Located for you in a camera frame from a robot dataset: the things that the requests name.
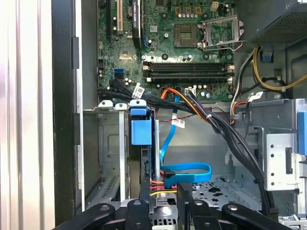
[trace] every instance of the mounting hole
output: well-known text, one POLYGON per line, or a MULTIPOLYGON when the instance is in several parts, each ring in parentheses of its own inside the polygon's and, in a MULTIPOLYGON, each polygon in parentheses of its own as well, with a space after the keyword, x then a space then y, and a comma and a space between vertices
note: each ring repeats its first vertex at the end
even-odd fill
POLYGON ((168 59, 168 55, 167 54, 162 54, 162 59, 163 60, 167 60, 168 59))

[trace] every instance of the green circuit board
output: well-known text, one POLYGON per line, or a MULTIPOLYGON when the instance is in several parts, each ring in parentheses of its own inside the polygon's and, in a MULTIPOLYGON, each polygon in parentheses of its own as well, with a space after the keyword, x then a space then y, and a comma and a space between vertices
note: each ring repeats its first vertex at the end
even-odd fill
MULTIPOLYGON (((118 29, 118 2, 111 0, 110 12, 104 0, 98 8, 98 61, 103 63, 99 69, 99 86, 109 88, 109 80, 114 77, 114 69, 124 69, 121 82, 134 90, 138 84, 147 92, 160 95, 165 87, 176 87, 184 92, 186 88, 196 88, 196 96, 202 101, 230 101, 232 82, 193 83, 148 82, 143 75, 143 62, 152 63, 233 63, 233 52, 229 49, 206 51, 195 46, 202 38, 198 24, 202 21, 227 17, 229 11, 212 11, 212 0, 143 0, 143 45, 135 48, 132 39, 131 0, 122 0, 123 29, 118 29)), ((213 25, 211 38, 213 43, 229 40, 232 37, 231 23, 213 25)))

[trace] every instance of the cable label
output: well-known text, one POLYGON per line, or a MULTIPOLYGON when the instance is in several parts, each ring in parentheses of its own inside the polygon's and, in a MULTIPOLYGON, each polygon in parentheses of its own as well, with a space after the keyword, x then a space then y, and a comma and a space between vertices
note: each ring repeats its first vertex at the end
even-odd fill
POLYGON ((133 91, 132 97, 136 100, 141 99, 144 91, 145 91, 144 88, 137 85, 133 91))
POLYGON ((175 125, 179 128, 185 128, 185 121, 177 119, 177 114, 173 113, 172 125, 175 125))

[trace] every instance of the silver metal frame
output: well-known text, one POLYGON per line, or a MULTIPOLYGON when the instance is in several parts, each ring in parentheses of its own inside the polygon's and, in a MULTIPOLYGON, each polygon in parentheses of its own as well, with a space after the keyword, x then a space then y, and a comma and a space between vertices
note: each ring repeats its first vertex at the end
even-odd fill
POLYGON ((55 226, 50 0, 0 0, 1 229, 55 226))

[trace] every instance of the sata port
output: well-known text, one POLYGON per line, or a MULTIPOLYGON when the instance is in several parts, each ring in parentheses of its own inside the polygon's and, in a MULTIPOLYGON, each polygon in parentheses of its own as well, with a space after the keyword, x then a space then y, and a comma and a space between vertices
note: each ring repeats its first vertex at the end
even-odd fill
POLYGON ((114 69, 114 74, 124 74, 125 70, 124 69, 114 69))
POLYGON ((117 79, 122 79, 124 78, 124 74, 114 74, 114 77, 117 78, 117 79))

